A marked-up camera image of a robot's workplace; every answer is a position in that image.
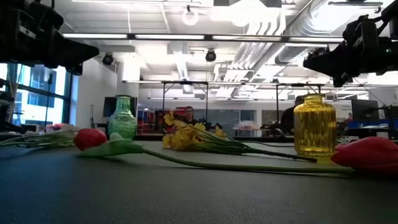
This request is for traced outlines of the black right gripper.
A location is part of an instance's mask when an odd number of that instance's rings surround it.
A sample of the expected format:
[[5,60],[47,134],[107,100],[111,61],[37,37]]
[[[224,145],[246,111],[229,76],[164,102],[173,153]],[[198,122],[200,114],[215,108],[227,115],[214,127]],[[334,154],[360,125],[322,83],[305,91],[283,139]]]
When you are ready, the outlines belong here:
[[359,16],[350,22],[343,32],[344,43],[334,50],[319,47],[308,53],[303,67],[333,77],[333,86],[342,87],[348,76],[361,73],[376,73],[397,70],[397,42],[390,37],[379,34],[387,26],[383,22],[380,27],[376,22],[381,18]]

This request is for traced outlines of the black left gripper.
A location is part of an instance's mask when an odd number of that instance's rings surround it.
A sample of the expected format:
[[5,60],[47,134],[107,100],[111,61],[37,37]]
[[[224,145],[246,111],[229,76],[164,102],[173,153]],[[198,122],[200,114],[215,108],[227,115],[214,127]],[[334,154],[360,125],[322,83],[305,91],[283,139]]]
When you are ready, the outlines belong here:
[[99,48],[65,38],[58,32],[63,17],[40,0],[1,0],[1,62],[65,67],[82,75],[83,62],[97,56]]

